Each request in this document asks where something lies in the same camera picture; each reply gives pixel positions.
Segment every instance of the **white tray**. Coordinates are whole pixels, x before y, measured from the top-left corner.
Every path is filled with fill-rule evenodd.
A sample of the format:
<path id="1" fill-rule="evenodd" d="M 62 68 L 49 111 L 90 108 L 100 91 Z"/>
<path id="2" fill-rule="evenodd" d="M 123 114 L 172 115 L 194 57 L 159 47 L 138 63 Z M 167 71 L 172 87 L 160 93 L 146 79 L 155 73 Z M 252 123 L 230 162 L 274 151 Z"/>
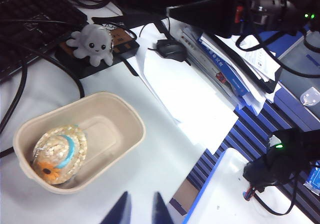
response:
<path id="1" fill-rule="evenodd" d="M 78 125 L 87 137 L 87 155 L 79 172 L 69 181 L 50 185 L 32 167 L 32 151 L 51 128 Z M 145 138 L 145 125 L 132 106 L 119 96 L 98 92 L 35 117 L 15 133 L 13 148 L 23 172 L 42 187 L 57 194 L 82 190 Z"/>

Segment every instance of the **power outlet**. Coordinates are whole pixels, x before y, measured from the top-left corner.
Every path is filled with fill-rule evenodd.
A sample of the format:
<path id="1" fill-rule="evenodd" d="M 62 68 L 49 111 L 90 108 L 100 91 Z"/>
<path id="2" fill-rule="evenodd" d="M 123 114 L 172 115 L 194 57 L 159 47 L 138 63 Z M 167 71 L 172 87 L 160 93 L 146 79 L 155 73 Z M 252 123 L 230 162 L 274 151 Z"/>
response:
<path id="1" fill-rule="evenodd" d="M 302 93 L 300 102 L 306 107 L 312 107 L 320 102 L 320 92 L 312 86 Z"/>

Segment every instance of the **straw hat ornament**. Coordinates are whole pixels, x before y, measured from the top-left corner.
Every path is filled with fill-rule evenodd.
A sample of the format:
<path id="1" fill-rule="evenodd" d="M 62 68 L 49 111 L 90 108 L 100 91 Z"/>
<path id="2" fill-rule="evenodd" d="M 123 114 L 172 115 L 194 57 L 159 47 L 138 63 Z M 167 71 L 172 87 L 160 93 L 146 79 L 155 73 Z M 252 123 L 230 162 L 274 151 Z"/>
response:
<path id="1" fill-rule="evenodd" d="M 75 175 L 87 154 L 87 139 L 77 125 L 47 131 L 32 152 L 32 168 L 45 182 L 62 184 Z"/>

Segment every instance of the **desk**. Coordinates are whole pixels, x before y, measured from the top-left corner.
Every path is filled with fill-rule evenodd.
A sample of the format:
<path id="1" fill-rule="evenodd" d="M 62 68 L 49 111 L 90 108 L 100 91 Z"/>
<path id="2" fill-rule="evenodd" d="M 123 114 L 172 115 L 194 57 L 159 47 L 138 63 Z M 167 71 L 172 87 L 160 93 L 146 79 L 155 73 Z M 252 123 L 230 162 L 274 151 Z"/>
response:
<path id="1" fill-rule="evenodd" d="M 104 16 L 112 15 L 107 8 L 101 12 Z M 0 86 L 2 114 L 19 81 L 17 74 Z M 2 158 L 1 223 L 97 224 L 122 193 L 129 191 L 131 223 L 149 224 L 154 192 L 159 191 L 168 203 L 204 152 L 204 147 L 193 145 L 186 138 L 139 77 L 132 76 L 123 63 L 81 82 L 86 96 L 108 91 L 131 104 L 145 123 L 145 140 L 83 191 L 71 195 L 48 192 L 28 179 L 14 154 Z M 78 98 L 73 80 L 60 69 L 43 59 L 32 64 L 22 98 L 1 136 L 1 149 L 12 146 L 15 131 L 25 121 Z"/>
<path id="2" fill-rule="evenodd" d="M 228 148 L 220 156 L 196 197 L 183 224 L 312 224 L 300 209 L 294 206 L 287 215 L 267 212 L 252 197 L 246 201 L 243 191 L 249 182 L 242 176 L 247 160 L 235 149 Z M 275 186 L 266 187 L 261 199 L 274 211 L 285 213 L 291 201 Z"/>

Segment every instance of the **black computer mouse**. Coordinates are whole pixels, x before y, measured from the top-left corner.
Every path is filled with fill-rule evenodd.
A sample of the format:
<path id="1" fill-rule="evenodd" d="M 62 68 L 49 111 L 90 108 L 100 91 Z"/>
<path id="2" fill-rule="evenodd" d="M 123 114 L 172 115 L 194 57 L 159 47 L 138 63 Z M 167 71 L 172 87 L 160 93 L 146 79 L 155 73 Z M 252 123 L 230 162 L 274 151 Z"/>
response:
<path id="1" fill-rule="evenodd" d="M 186 47 L 176 40 L 158 40 L 155 51 L 163 58 L 174 59 L 178 62 L 183 62 L 187 58 Z"/>

